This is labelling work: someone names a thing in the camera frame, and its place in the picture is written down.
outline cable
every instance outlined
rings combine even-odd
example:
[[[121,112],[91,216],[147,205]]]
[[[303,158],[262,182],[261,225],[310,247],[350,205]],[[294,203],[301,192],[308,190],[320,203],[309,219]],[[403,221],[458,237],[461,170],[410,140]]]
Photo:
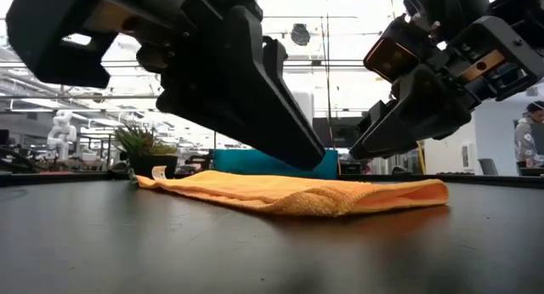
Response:
[[[391,1],[391,12],[393,14],[393,19],[395,19],[396,17],[395,17],[395,14],[394,14],[394,2],[393,2],[393,0],[390,0],[390,1]]]
[[[5,161],[4,159],[0,158],[0,167],[2,169],[7,169],[10,172],[36,172],[34,163],[32,163],[30,159],[10,148],[0,147],[0,156],[12,156],[14,160]]]
[[[337,151],[337,147],[334,144],[334,136],[332,133],[332,108],[331,108],[331,32],[329,23],[329,0],[325,0],[327,4],[326,9],[326,41],[325,41],[325,26],[323,25],[323,17],[320,17],[321,21],[321,41],[323,44],[323,56],[325,58],[325,75],[326,75],[326,98],[327,98],[327,122],[329,124],[329,134],[331,135],[332,149]],[[340,166],[340,156],[337,158],[338,175],[342,175],[342,168]]]
[[[417,156],[419,158],[419,164],[422,168],[423,175],[427,174],[427,167],[425,167],[425,155],[423,154],[422,142],[417,141]]]

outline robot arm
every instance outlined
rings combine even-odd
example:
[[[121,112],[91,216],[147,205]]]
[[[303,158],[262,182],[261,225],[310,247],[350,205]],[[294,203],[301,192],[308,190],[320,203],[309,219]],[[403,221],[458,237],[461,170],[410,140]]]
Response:
[[[75,126],[69,126],[70,131],[66,135],[66,141],[74,142],[77,140],[77,129]]]
[[[544,76],[541,0],[405,0],[365,66],[392,83],[393,99],[360,124],[354,158],[390,156],[442,139],[486,99],[502,101]],[[437,43],[446,42],[445,50]]]
[[[483,99],[505,99],[544,76],[535,44],[542,36],[529,32],[541,31],[540,0],[502,1],[406,2],[411,21],[393,21],[365,58],[392,83],[394,99],[360,124],[355,158],[443,138]],[[315,167],[323,146],[283,81],[286,50],[263,37],[262,18],[255,0],[14,0],[6,22],[11,46],[35,76],[65,85],[106,87],[102,56],[119,33],[135,37],[139,63],[161,75],[159,110]],[[92,41],[64,40],[73,33]],[[436,48],[439,41],[448,48]]]

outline monitor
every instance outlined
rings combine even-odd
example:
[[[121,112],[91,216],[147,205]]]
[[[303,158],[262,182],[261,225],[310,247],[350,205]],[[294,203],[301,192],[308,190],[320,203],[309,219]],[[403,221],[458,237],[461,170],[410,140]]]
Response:
[[[9,145],[9,130],[0,129],[0,145]]]
[[[25,148],[22,148],[22,149],[19,149],[19,154],[27,157],[28,155],[31,154],[31,150],[30,149],[25,149]]]
[[[533,139],[535,139],[536,152],[538,155],[544,155],[544,124],[531,124]]]
[[[331,125],[326,117],[314,118],[312,126],[315,134],[326,148],[351,148],[361,136],[357,125],[363,120],[362,116],[333,117]]]

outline towel label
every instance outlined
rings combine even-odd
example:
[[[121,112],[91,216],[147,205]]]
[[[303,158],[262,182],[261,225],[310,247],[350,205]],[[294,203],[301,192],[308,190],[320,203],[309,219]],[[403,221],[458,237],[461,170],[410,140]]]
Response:
[[[153,167],[153,169],[151,170],[151,175],[153,176],[153,179],[154,180],[167,179],[167,175],[164,172],[166,169],[167,169],[167,166]]]

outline potted plant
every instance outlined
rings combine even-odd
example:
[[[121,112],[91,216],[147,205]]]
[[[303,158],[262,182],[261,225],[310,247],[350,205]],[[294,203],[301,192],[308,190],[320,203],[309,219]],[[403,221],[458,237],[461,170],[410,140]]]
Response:
[[[114,131],[114,135],[127,152],[128,164],[134,174],[152,178],[151,170],[156,166],[167,166],[167,178],[173,178],[178,157],[175,146],[158,140],[147,128],[125,124]]]

